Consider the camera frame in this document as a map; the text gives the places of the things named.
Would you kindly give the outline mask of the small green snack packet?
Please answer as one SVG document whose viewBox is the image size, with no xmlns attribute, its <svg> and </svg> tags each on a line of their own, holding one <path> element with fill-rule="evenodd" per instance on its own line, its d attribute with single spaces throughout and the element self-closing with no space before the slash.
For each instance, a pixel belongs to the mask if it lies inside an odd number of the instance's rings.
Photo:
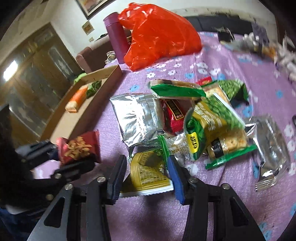
<svg viewBox="0 0 296 241">
<path fill-rule="evenodd" d="M 248 91 L 245 83 L 241 80 L 221 80 L 218 81 L 218 84 L 225 92 L 230 101 L 237 100 L 248 102 Z"/>
</svg>

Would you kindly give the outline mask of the yellow snack bag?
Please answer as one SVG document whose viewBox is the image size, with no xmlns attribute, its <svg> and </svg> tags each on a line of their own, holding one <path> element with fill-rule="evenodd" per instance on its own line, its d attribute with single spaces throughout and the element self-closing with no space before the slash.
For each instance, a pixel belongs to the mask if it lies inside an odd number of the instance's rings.
<svg viewBox="0 0 296 241">
<path fill-rule="evenodd" d="M 130 174 L 124 180 L 120 198 L 147 196 L 173 191 L 163 152 L 153 148 L 136 153 L 130 161 Z"/>
</svg>

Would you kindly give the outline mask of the red nut snack bag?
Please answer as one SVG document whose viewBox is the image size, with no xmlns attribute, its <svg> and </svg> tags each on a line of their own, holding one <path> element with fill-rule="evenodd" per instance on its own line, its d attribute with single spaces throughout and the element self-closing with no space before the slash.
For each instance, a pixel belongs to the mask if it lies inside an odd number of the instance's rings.
<svg viewBox="0 0 296 241">
<path fill-rule="evenodd" d="M 79 161 L 91 154 L 95 155 L 95 162 L 101 163 L 98 130 L 83 133 L 72 140 L 59 137 L 56 139 L 56 145 L 62 166 Z"/>
</svg>

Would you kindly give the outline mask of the green pea snack bag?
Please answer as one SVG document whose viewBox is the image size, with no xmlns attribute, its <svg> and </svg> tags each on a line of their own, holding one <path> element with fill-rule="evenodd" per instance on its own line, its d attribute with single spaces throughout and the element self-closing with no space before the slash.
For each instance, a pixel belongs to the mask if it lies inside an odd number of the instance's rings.
<svg viewBox="0 0 296 241">
<path fill-rule="evenodd" d="M 245 122 L 218 94 L 203 98 L 185 115 L 184 133 L 192 161 L 221 134 L 244 129 Z"/>
</svg>

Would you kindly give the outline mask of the red snack packet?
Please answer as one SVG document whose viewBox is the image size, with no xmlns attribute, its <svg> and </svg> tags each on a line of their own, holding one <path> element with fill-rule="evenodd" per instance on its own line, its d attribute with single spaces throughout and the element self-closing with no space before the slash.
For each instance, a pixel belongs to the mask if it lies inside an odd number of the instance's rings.
<svg viewBox="0 0 296 241">
<path fill-rule="evenodd" d="M 172 135 L 183 132 L 183 125 L 187 111 L 192 107 L 190 100 L 161 99 L 164 113 L 165 131 Z"/>
</svg>

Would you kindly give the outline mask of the orange cracker pack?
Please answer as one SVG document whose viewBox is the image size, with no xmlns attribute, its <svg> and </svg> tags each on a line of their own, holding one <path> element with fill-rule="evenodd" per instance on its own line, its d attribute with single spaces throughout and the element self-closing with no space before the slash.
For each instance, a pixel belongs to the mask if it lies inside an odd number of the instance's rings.
<svg viewBox="0 0 296 241">
<path fill-rule="evenodd" d="M 86 92 L 88 85 L 83 85 L 80 87 L 76 93 L 72 96 L 69 102 L 65 106 L 65 110 L 69 113 L 77 113 L 81 105 L 86 100 Z"/>
</svg>

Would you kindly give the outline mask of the green cloth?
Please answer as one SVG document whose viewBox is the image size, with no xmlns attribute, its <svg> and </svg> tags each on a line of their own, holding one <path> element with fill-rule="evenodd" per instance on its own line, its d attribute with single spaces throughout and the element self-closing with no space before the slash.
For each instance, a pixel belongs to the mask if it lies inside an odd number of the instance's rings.
<svg viewBox="0 0 296 241">
<path fill-rule="evenodd" d="M 82 77 L 86 76 L 87 73 L 81 73 L 79 74 L 73 81 L 73 84 L 76 84 Z"/>
</svg>

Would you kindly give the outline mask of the green packet in tray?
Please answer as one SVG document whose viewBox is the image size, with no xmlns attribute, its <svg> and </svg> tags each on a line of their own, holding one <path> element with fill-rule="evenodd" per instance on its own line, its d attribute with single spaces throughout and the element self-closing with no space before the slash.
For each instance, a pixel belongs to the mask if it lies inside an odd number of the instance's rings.
<svg viewBox="0 0 296 241">
<path fill-rule="evenodd" d="M 101 80 L 88 84 L 86 98 L 90 98 L 90 97 L 94 96 L 97 93 L 97 91 L 100 89 L 101 85 L 102 85 Z"/>
</svg>

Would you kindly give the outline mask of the small black box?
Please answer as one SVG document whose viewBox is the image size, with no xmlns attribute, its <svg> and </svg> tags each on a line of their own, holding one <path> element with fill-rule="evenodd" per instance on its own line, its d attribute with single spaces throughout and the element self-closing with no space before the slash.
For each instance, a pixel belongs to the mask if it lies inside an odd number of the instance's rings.
<svg viewBox="0 0 296 241">
<path fill-rule="evenodd" d="M 219 42 L 224 41 L 230 43 L 235 40 L 234 35 L 226 27 L 214 28 L 217 31 Z"/>
</svg>

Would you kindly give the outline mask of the red plastic bag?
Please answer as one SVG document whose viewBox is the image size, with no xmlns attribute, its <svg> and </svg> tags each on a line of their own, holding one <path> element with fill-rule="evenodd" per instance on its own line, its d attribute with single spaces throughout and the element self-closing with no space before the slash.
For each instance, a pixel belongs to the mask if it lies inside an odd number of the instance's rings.
<svg viewBox="0 0 296 241">
<path fill-rule="evenodd" d="M 187 19 L 155 4 L 130 3 L 118 20 L 132 32 L 132 43 L 124 57 L 131 71 L 146 68 L 161 58 L 202 49 L 201 38 Z"/>
</svg>

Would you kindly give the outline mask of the red candy bar packet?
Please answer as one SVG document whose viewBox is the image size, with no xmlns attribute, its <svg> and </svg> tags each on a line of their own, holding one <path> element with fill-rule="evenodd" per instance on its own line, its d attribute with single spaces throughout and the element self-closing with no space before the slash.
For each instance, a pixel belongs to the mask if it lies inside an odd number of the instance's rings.
<svg viewBox="0 0 296 241">
<path fill-rule="evenodd" d="M 200 85 L 200 86 L 204 86 L 204 85 L 207 85 L 207 84 L 210 84 L 212 82 L 212 78 L 211 76 L 207 76 L 205 78 L 202 78 L 202 79 L 199 79 L 196 84 Z"/>
</svg>

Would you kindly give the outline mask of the silver foil snack pack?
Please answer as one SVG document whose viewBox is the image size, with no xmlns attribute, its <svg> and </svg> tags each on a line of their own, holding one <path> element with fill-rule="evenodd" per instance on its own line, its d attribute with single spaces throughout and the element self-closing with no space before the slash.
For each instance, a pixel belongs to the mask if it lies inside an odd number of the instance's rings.
<svg viewBox="0 0 296 241">
<path fill-rule="evenodd" d="M 252 116 L 245 120 L 245 131 L 257 146 L 260 156 L 255 191 L 276 185 L 290 168 L 290 155 L 285 139 L 271 115 Z"/>
</svg>

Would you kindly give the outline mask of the green cracker pack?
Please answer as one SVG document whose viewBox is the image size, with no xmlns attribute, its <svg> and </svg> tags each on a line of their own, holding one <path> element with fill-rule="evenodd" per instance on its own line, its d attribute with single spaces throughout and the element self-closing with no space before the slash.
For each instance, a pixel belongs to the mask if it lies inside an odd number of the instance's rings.
<svg viewBox="0 0 296 241">
<path fill-rule="evenodd" d="M 203 90 L 210 97 L 212 94 L 218 94 L 228 104 L 225 92 L 219 86 L 218 81 L 203 87 Z M 257 150 L 257 146 L 252 144 L 247 137 L 245 130 L 232 130 L 221 134 L 211 142 L 207 148 L 210 162 L 206 164 L 205 169 L 215 169 L 237 157 L 243 156 Z"/>
<path fill-rule="evenodd" d="M 206 97 L 202 87 L 195 83 L 178 80 L 155 79 L 148 87 L 157 98 L 162 99 L 199 99 Z"/>
</svg>

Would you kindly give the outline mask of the black sofa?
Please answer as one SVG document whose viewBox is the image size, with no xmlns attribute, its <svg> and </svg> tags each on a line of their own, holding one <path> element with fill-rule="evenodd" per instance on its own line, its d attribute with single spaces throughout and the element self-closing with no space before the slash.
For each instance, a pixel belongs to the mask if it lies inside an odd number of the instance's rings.
<svg viewBox="0 0 296 241">
<path fill-rule="evenodd" d="M 185 17 L 197 32 L 217 32 L 217 29 L 228 28 L 233 34 L 249 34 L 253 31 L 252 23 L 241 19 L 238 15 L 198 15 Z"/>
</svg>

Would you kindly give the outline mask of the purple thermos bottle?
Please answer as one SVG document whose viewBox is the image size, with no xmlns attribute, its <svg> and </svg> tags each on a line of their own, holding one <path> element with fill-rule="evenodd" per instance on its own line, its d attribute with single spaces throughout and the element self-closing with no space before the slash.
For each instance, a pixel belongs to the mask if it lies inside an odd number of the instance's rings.
<svg viewBox="0 0 296 241">
<path fill-rule="evenodd" d="M 118 13 L 111 13 L 103 21 L 118 63 L 124 64 L 124 57 L 128 52 L 130 45 L 128 44 L 124 28 L 118 20 Z"/>
</svg>

